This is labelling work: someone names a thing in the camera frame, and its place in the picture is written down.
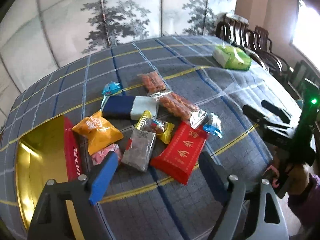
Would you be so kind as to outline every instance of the snack package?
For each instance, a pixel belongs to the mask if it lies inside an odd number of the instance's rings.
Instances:
[[[186,185],[207,137],[202,126],[192,129],[182,122],[168,147],[150,165]]]
[[[212,57],[223,68],[248,71],[251,66],[251,58],[243,50],[225,43],[215,46]]]
[[[154,93],[151,97],[158,100],[170,113],[176,117],[180,117],[182,121],[189,124],[193,129],[199,127],[208,113],[193,105],[184,97],[168,90]]]
[[[146,110],[143,112],[135,128],[147,132],[155,132],[161,141],[169,144],[174,124],[157,120],[155,117],[152,117],[150,111]]]
[[[116,83],[116,82],[112,81],[112,82],[109,82],[108,84],[105,85],[105,87],[102,91],[102,95],[110,96],[120,90],[121,90],[120,83]]]
[[[121,162],[146,172],[155,141],[156,133],[134,128]]]
[[[221,120],[214,113],[208,114],[208,121],[203,126],[203,130],[222,138]]]
[[[90,155],[123,138],[122,133],[102,117],[101,111],[82,119],[72,130],[88,139]]]
[[[153,94],[165,90],[165,84],[156,71],[148,74],[141,74],[142,83],[147,88],[148,93]]]
[[[98,164],[102,163],[104,157],[106,157],[106,155],[110,151],[113,151],[118,155],[118,161],[120,164],[122,157],[123,157],[123,154],[120,151],[119,146],[116,143],[113,143],[113,144],[103,148],[102,150],[96,152],[95,154],[91,155],[93,165],[98,165]]]
[[[105,96],[101,103],[102,116],[108,119],[139,120],[145,110],[157,115],[158,108],[151,97]]]

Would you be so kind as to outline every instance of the hand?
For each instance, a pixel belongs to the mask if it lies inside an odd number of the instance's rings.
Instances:
[[[272,165],[279,169],[280,160],[275,154]],[[292,168],[292,164],[288,164],[286,172]],[[289,172],[289,178],[292,179],[292,184],[288,189],[289,195],[300,195],[309,184],[309,166],[307,164],[296,164]]]

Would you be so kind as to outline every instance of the green tissue pack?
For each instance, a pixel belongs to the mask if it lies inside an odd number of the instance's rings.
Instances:
[[[227,69],[248,71],[251,66],[251,58],[244,51],[224,43],[215,46],[212,57]]]

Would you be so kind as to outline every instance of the twisted bread snack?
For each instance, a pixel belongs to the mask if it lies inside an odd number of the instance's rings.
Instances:
[[[156,93],[165,90],[165,84],[156,71],[148,74],[142,74],[141,79],[149,93]]]
[[[170,97],[171,94],[161,97],[159,99],[160,103],[174,116],[180,117],[184,121],[188,121],[191,117],[190,109],[184,104]]]
[[[177,102],[179,102],[180,104],[185,105],[187,108],[189,108],[192,112],[197,112],[200,110],[200,108],[198,106],[193,105],[191,102],[189,102],[188,100],[186,100],[184,97],[179,96],[176,93],[170,93],[170,95],[174,100],[176,100]]]

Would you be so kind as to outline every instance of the dark wood chair back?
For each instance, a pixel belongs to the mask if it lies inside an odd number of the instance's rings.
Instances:
[[[249,22],[236,14],[226,13],[223,16],[223,21],[229,23],[231,32],[231,41],[237,45],[245,45],[245,30],[249,27]]]
[[[317,86],[320,85],[320,78],[316,75],[312,67],[304,60],[297,62],[293,73],[290,76],[289,82],[301,94],[302,81],[307,78]]]
[[[259,40],[258,46],[260,46],[259,49],[272,53],[272,41],[271,39],[269,39],[269,32],[266,29],[259,26],[256,26],[254,31],[259,34],[258,36],[258,40]]]
[[[281,61],[274,56],[273,54],[264,51],[261,49],[260,41],[261,37],[260,34],[257,32],[253,32],[250,29],[246,30],[246,40],[248,44],[248,48],[254,51],[265,63],[267,63],[270,73],[277,79],[281,80],[282,75],[282,63]]]
[[[229,23],[226,22],[218,22],[216,29],[216,36],[228,43],[232,43],[231,41],[231,30]]]

